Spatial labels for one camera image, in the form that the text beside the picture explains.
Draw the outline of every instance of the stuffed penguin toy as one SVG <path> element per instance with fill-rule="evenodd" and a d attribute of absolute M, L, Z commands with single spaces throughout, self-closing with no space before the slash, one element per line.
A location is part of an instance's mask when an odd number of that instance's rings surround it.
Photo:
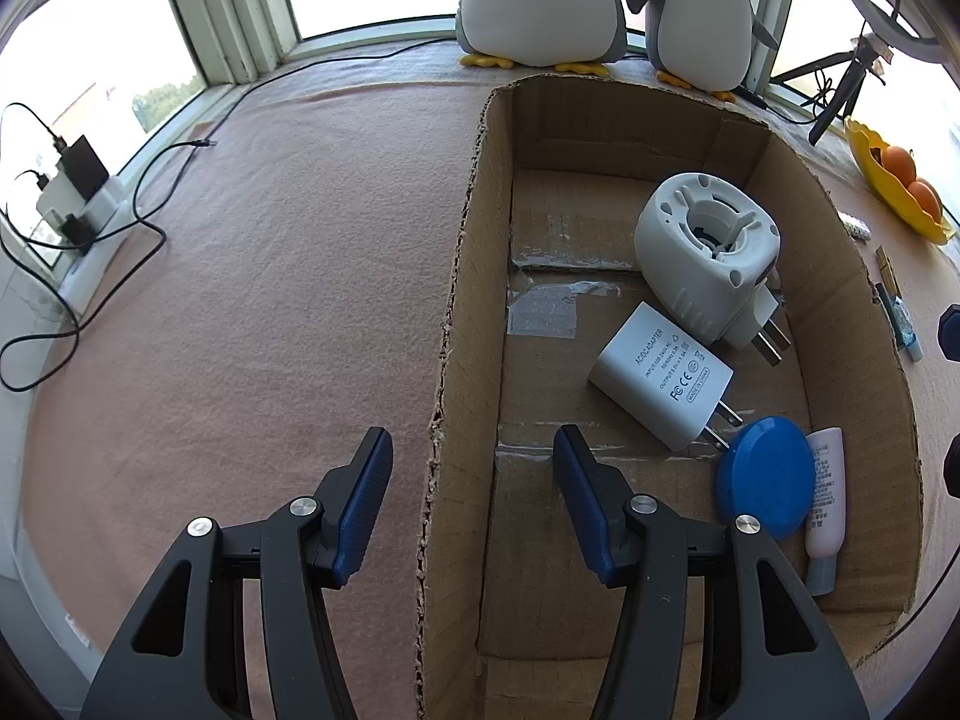
<path fill-rule="evenodd" d="M 627 25 L 620 0 L 460 0 L 457 40 L 462 65 L 607 76 L 603 63 L 627 50 Z"/>
<path fill-rule="evenodd" d="M 627 0 L 632 13 L 647 5 L 647 55 L 661 81 L 695 86 L 734 103 L 731 89 L 750 67 L 752 38 L 776 48 L 750 0 Z"/>

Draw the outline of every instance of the orange fruit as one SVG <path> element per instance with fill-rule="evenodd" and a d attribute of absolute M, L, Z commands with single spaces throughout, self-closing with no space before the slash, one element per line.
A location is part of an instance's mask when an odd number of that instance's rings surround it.
<path fill-rule="evenodd" d="M 917 165 L 910 152 L 900 146 L 887 146 L 880 153 L 880 164 L 887 172 L 899 178 L 902 185 L 908 187 L 917 180 Z"/>
<path fill-rule="evenodd" d="M 928 184 L 923 178 L 918 178 L 906 188 L 912 194 L 913 199 L 917 201 L 920 208 L 933 217 L 936 223 L 940 223 L 944 218 L 944 211 L 940 206 L 940 198 L 937 191 Z"/>

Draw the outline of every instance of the blue round lid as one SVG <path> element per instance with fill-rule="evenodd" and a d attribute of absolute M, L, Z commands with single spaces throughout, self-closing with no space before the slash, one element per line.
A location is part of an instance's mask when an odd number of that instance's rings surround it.
<path fill-rule="evenodd" d="M 765 416 L 740 430 L 720 461 L 717 508 L 725 523 L 752 514 L 772 538 L 786 538 L 810 511 L 815 483 L 803 432 L 782 416 Z"/>

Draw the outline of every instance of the white plug-in device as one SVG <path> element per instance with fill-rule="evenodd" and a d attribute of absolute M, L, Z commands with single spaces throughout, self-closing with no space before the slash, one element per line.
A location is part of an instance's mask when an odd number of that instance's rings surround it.
<path fill-rule="evenodd" d="M 37 213 L 55 230 L 64 225 L 68 215 L 82 218 L 96 235 L 107 226 L 122 199 L 123 185 L 115 175 L 110 176 L 90 200 L 85 200 L 61 171 L 50 179 L 37 198 Z"/>
<path fill-rule="evenodd" d="M 766 286 L 779 230 L 750 197 L 716 176 L 674 175 L 640 213 L 634 246 L 650 289 L 700 343 L 753 343 L 781 361 L 790 341 L 771 320 L 778 303 Z"/>
<path fill-rule="evenodd" d="M 743 424 L 721 400 L 731 376 L 701 343 L 640 303 L 594 362 L 589 380 L 672 451 L 699 435 L 726 451 L 707 423 L 717 413 L 734 427 Z"/>

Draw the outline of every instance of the white lotion tube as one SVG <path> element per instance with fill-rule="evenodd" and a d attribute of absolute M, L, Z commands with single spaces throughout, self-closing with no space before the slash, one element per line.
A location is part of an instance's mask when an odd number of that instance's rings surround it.
<path fill-rule="evenodd" d="M 813 452 L 817 485 L 813 505 L 806 519 L 806 589 L 810 595 L 833 591 L 837 553 L 847 533 L 847 476 L 843 462 L 843 434 L 840 428 L 811 433 L 806 442 Z"/>

